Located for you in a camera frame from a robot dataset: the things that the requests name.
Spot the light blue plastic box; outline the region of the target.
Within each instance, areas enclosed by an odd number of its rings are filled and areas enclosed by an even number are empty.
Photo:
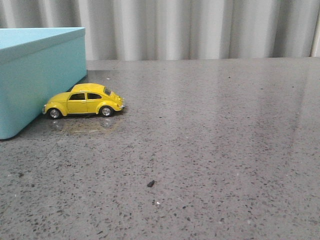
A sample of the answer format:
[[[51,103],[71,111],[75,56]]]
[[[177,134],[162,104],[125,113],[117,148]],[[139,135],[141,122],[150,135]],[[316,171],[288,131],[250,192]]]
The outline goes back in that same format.
[[[0,30],[0,138],[17,135],[48,99],[87,74],[84,27]]]

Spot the yellow toy beetle car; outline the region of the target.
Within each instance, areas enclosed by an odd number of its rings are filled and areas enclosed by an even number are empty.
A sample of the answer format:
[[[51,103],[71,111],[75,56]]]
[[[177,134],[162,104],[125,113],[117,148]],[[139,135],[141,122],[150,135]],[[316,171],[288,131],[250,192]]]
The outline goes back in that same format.
[[[81,83],[76,84],[70,91],[51,97],[42,108],[42,113],[51,119],[86,114],[111,117],[124,107],[124,99],[106,86]]]

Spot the small black debris piece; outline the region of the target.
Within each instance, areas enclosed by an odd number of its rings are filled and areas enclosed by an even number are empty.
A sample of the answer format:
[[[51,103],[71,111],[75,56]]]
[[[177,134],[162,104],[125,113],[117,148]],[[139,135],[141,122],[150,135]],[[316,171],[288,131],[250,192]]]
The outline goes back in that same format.
[[[155,184],[155,180],[152,180],[147,184],[147,187],[151,188],[154,184]]]

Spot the grey pleated curtain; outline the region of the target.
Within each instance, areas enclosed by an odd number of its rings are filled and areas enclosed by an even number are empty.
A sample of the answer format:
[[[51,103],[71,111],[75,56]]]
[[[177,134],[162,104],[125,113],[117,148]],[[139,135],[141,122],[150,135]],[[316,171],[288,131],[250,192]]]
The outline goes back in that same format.
[[[3,0],[0,26],[84,27],[88,60],[320,55],[317,0]]]

